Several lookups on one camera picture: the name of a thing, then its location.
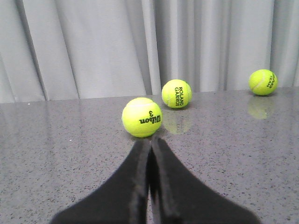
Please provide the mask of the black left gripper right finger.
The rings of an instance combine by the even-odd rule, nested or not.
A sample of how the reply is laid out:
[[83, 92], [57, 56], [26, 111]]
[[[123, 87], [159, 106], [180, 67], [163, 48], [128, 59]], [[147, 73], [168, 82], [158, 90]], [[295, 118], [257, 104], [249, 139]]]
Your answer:
[[221, 196], [196, 178], [165, 140], [151, 141], [149, 185], [157, 224], [259, 224], [250, 210]]

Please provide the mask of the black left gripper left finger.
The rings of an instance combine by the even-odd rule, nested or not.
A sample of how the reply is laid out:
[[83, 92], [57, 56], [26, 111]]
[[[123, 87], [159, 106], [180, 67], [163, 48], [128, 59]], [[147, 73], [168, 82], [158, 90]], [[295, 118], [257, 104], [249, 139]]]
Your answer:
[[96, 191], [59, 212], [53, 224], [145, 224], [150, 142], [138, 140], [113, 175]]

